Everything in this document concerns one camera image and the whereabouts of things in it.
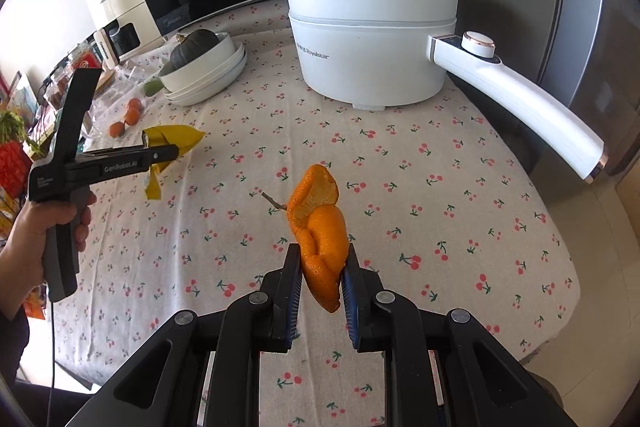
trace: dark green squash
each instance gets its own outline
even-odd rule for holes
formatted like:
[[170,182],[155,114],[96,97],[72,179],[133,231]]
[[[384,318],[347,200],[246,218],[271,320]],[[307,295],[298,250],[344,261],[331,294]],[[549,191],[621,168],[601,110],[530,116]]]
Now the dark green squash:
[[204,28],[196,30],[186,37],[177,34],[178,45],[171,52],[169,63],[160,71],[160,76],[173,73],[180,68],[185,67],[189,62],[193,62],[196,58],[201,57],[210,49],[220,44],[218,36]]

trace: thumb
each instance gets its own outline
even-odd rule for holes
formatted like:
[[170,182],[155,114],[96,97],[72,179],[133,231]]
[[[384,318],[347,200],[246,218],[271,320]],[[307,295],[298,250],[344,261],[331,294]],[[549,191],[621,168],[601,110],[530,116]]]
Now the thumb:
[[34,232],[45,233],[54,225],[66,225],[76,212],[76,206],[69,201],[46,201],[37,203],[31,207],[30,221],[33,223]]

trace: wrist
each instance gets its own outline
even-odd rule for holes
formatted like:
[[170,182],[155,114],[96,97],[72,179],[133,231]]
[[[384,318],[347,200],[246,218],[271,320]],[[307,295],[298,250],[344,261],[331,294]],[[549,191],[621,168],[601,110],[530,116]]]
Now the wrist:
[[20,267],[7,245],[0,252],[0,312],[7,320],[13,320],[32,289],[24,267]]

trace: yellow wrapper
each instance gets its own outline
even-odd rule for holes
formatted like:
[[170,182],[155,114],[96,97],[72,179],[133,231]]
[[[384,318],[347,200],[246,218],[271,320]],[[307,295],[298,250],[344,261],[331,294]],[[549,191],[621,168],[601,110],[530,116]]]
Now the yellow wrapper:
[[[178,158],[187,154],[204,137],[204,133],[189,125],[157,125],[143,131],[145,146],[173,144],[178,146]],[[158,174],[164,171],[171,162],[155,163],[149,167],[146,179],[146,199],[159,200],[162,198]]]

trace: silver screw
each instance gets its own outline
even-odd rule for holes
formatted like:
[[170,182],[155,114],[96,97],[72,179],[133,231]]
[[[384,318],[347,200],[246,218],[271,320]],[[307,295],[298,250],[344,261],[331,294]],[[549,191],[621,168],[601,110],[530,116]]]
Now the silver screw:
[[174,321],[179,326],[184,326],[189,324],[193,320],[193,313],[191,312],[180,312],[175,315]]
[[249,295],[249,302],[251,304],[264,304],[269,299],[269,296],[265,292],[253,292]]
[[458,324],[466,324],[471,320],[471,315],[468,311],[463,310],[462,308],[457,308],[451,312],[451,318]]
[[396,296],[386,290],[382,290],[382,292],[376,293],[376,301],[381,304],[391,304],[395,300]]

